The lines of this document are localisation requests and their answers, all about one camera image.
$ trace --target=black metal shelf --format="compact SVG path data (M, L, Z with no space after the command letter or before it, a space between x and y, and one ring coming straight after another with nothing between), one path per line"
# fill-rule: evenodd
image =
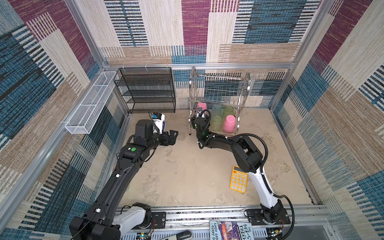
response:
M156 109L132 109L131 110L131 113L153 113L153 112L161 112L161 113L174 113L175 110L172 108L172 109L159 109L159 108L156 108Z
M166 98L174 97L173 90L128 90L123 96L132 96L135 98L145 98L145 97L153 97L153 98Z
M172 103L174 101L174 98L131 98L127 103Z
M175 89L171 68L120 68L115 81L131 113L174 113Z

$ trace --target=plastic cup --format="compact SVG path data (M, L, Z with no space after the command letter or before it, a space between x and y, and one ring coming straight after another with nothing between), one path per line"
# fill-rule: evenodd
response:
M220 104L213 104L212 105L212 110L211 110L211 113L212 113L212 117L214 118L215 116L221 116L223 115L223 108Z
M233 115L228 115L223 124L224 132L233 132L235 130L236 118Z
M211 130L214 132L219 132L221 129L221 117L214 116L211 123Z
M197 104L198 108L202 108L203 110L207 109L207 104L206 103L198 103Z
M227 116L229 115L235 115L235 111L233 110L233 107L231 106L227 106L224 108L224 112L223 112L223 116L221 117L221 119L225 120L227 119Z

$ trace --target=red wire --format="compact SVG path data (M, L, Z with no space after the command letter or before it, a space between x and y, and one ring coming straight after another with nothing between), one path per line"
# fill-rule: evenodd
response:
M152 235L152 233L155 231L155 225L156 225L156 220L153 219L153 226L151 227L151 229L149 230L149 234L148 235Z
M281 221L281 230L284 228L284 221L282 220L282 218L280 218L280 221Z

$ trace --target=yellow calculator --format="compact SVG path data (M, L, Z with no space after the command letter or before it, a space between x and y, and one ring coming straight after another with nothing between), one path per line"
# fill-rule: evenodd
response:
M248 174L243 172L239 166L233 166L229 187L232 190L245 193L247 189Z

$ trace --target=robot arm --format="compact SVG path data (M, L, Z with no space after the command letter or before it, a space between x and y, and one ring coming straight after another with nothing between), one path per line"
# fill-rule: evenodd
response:
M220 148L232 152L235 156L237 165L244 172L248 173L248 177L251 178L260 196L263 221L266 224L274 224L275 222L278 222L281 214L285 211L283 204L279 199L282 196L278 196L272 191L272 187L264 173L263 155L249 138L249 136L258 136L254 134L239 134L228 138L210 132L208 130L210 118L203 117L203 112L191 119L191 124L193 128L196 129L196 136L199 140L200 148Z
M151 207L135 203L129 211L114 219L116 209L129 183L149 156L149 151L157 146L174 145L179 132L155 132L152 120L139 120L133 143L121 149L116 167L91 207L83 218L74 217L70 232L75 240L120 239L136 225L147 227L151 221Z

